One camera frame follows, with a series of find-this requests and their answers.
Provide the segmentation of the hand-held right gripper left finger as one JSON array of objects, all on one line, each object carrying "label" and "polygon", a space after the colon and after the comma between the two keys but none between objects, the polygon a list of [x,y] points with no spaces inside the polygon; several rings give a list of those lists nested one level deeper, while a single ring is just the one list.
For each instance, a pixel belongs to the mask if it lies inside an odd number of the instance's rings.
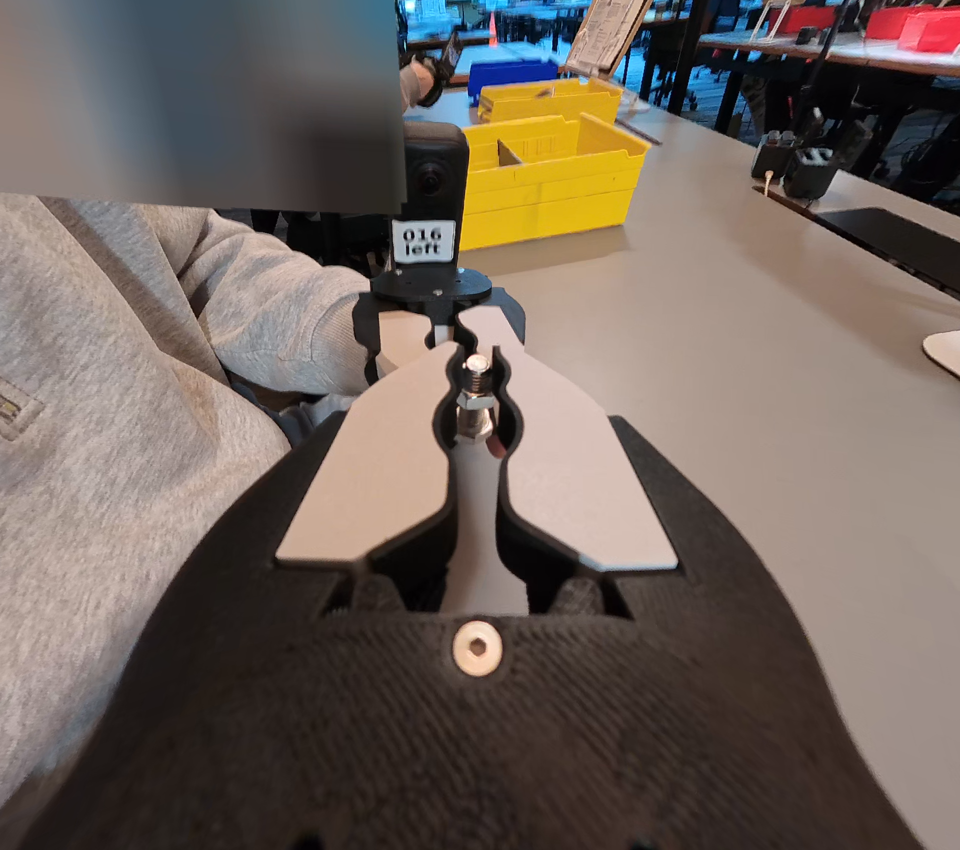
[{"label": "hand-held right gripper left finger", "polygon": [[444,342],[354,401],[275,553],[279,562],[357,563],[441,511],[450,452],[435,417],[460,353]]}]

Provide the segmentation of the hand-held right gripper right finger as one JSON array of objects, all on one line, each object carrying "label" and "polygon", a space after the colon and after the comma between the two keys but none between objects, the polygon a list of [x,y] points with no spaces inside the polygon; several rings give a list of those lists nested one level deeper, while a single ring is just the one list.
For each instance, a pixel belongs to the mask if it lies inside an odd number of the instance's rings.
[{"label": "hand-held right gripper right finger", "polygon": [[678,556],[603,409],[520,344],[493,348],[496,545],[512,573],[672,571]]}]

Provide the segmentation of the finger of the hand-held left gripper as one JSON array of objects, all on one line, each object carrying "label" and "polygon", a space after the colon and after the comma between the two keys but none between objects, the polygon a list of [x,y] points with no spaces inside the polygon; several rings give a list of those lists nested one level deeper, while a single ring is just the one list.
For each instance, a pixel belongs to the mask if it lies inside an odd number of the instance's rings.
[{"label": "finger of the hand-held left gripper", "polygon": [[520,338],[507,316],[498,306],[475,306],[456,316],[456,340],[462,342],[467,355],[493,357],[498,350],[502,357],[520,353]]},{"label": "finger of the hand-held left gripper", "polygon": [[435,339],[429,316],[395,310],[379,315],[377,378],[391,382],[444,380],[458,344],[442,337]]}]

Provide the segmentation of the steel hex bolt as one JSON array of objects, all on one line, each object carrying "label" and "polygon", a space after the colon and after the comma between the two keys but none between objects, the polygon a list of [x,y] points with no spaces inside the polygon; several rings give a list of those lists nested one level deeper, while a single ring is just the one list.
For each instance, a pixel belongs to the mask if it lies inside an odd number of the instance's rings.
[{"label": "steel hex bolt", "polygon": [[[471,354],[462,364],[461,390],[473,393],[491,393],[494,396],[492,371],[489,358],[479,353]],[[495,406],[491,411],[476,413],[459,413],[457,406],[458,437],[462,441],[474,444],[485,443],[494,433],[495,426]]]}]

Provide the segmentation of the person's left forearm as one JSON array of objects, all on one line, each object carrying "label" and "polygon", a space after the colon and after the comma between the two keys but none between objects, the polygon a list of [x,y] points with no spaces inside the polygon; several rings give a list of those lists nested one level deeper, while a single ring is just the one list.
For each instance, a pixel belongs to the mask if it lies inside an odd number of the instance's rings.
[{"label": "person's left forearm", "polygon": [[367,388],[354,306],[369,282],[323,267],[211,209],[172,207],[195,238],[180,285],[220,363],[276,391],[355,396]]}]

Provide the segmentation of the grey desk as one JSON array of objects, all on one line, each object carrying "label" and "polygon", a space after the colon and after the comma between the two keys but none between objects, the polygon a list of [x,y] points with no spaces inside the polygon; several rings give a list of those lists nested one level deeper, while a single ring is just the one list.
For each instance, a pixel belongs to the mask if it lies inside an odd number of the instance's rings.
[{"label": "grey desk", "polygon": [[958,848],[958,300],[753,190],[753,149],[660,109],[619,228],[466,254],[533,356],[736,525],[927,848]]}]

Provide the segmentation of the striped grey undershirt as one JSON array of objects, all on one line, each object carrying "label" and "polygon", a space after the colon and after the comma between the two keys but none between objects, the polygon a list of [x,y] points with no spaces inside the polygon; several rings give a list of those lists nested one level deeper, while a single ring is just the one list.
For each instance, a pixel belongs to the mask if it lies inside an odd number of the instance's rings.
[{"label": "striped grey undershirt", "polygon": [[304,443],[329,417],[347,412],[356,397],[337,393],[280,392],[228,373],[232,389],[277,425],[294,448]]}]

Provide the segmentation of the yellow plastic bin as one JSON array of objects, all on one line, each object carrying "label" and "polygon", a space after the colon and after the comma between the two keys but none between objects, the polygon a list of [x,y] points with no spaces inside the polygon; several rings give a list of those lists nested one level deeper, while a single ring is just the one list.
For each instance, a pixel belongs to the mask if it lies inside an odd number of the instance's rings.
[{"label": "yellow plastic bin", "polygon": [[462,251],[623,224],[652,147],[589,114],[476,124],[463,133]]},{"label": "yellow plastic bin", "polygon": [[575,121],[588,114],[611,124],[618,115],[622,94],[621,87],[596,78],[491,85],[482,89],[477,111],[482,123],[545,116]]}]

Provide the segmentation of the blue plastic bin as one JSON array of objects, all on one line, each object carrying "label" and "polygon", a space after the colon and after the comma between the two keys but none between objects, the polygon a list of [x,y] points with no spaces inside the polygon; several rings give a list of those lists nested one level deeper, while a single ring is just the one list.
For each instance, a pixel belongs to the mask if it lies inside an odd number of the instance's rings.
[{"label": "blue plastic bin", "polygon": [[486,87],[555,79],[559,65],[553,60],[521,59],[476,62],[470,66],[466,86],[470,105],[479,106]]}]

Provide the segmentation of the person's grey sweatshirt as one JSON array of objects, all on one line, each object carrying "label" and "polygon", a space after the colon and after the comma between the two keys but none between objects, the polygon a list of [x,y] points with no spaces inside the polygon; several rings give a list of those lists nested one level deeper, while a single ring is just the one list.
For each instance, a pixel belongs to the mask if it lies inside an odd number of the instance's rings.
[{"label": "person's grey sweatshirt", "polygon": [[1,198],[2,848],[62,784],[186,558],[292,447],[199,325],[172,207]]}]

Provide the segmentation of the black battery charger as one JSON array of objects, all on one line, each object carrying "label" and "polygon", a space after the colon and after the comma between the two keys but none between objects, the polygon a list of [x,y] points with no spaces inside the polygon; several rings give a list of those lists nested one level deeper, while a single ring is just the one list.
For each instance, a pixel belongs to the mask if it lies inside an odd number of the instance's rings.
[{"label": "black battery charger", "polygon": [[793,131],[772,129],[759,140],[750,168],[750,176],[761,182],[780,181],[795,150],[796,134]]},{"label": "black battery charger", "polygon": [[796,148],[783,175],[783,193],[800,201],[820,199],[834,181],[837,170],[832,149]]}]

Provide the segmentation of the white document stand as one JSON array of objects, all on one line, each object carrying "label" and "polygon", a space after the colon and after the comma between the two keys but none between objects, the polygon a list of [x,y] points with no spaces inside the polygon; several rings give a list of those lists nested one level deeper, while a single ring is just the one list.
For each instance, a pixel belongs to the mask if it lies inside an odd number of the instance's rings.
[{"label": "white document stand", "polygon": [[925,355],[934,364],[951,374],[957,380],[960,377],[960,331],[953,330],[927,336],[921,343]]}]

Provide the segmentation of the red plastic bin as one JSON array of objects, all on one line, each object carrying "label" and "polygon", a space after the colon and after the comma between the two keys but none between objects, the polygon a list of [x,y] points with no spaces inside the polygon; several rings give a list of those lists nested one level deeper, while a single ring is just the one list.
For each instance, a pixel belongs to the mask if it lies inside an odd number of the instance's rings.
[{"label": "red plastic bin", "polygon": [[899,41],[907,22],[912,17],[934,9],[936,7],[931,4],[877,8],[870,15],[865,38],[879,41]]},{"label": "red plastic bin", "polygon": [[911,12],[897,40],[907,52],[954,54],[959,47],[959,7],[918,8]]},{"label": "red plastic bin", "polygon": [[829,30],[834,24],[837,11],[837,5],[791,4],[778,24],[776,35],[799,33],[803,28]]}]

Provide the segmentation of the background work table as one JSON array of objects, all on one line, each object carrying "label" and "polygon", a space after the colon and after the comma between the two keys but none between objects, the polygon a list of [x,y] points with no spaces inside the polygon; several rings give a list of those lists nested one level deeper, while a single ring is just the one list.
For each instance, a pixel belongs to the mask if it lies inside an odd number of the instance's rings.
[{"label": "background work table", "polygon": [[[790,37],[755,38],[745,30],[736,30],[706,33],[700,37],[698,48],[721,52],[722,59],[710,67],[729,72],[713,126],[715,131],[723,134],[729,131],[743,77],[775,71],[783,58],[814,63],[822,60],[825,63],[930,78],[958,80],[959,76],[957,53],[907,51],[899,48],[896,41],[868,39],[856,33],[838,35],[828,49],[816,42],[797,44]],[[903,116],[915,109],[958,113],[958,87],[896,83],[881,106],[884,118],[881,130],[873,137],[876,145],[885,148]]]}]

